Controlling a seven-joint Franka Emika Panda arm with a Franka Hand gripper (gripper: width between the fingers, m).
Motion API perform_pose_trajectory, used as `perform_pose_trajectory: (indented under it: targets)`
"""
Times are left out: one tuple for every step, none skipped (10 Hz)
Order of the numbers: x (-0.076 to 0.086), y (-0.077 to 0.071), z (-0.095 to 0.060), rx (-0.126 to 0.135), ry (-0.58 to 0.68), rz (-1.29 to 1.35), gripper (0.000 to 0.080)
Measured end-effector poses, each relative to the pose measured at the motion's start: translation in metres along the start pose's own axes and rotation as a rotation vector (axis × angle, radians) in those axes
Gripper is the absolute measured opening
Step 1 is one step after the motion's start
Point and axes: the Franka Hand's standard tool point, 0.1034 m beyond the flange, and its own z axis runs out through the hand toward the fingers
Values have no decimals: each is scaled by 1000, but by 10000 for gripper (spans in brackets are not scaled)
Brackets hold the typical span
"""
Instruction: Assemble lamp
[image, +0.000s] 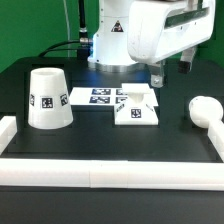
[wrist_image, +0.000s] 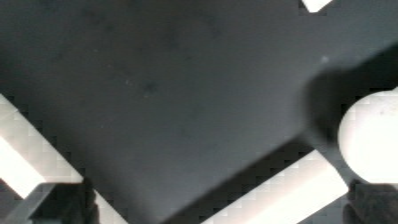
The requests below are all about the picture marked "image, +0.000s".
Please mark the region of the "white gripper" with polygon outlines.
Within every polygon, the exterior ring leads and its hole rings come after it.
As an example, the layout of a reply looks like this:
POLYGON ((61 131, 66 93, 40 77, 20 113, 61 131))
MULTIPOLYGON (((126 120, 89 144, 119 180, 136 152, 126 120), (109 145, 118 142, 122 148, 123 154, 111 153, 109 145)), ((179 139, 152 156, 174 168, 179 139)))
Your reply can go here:
POLYGON ((150 64, 153 87, 164 85, 165 62, 161 60, 181 51, 178 71, 191 71, 196 45, 212 35, 215 5, 216 0, 135 0, 131 4, 128 53, 134 61, 150 64))

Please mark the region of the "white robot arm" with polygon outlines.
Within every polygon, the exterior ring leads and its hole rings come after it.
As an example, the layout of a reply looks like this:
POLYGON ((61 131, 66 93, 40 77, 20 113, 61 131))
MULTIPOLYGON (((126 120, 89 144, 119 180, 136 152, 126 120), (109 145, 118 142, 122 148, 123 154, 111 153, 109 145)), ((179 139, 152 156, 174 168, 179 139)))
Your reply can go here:
POLYGON ((88 65, 119 73, 148 68, 160 88, 167 58, 180 54, 179 71, 191 71, 197 46, 212 35, 215 8, 216 0, 99 0, 88 65))

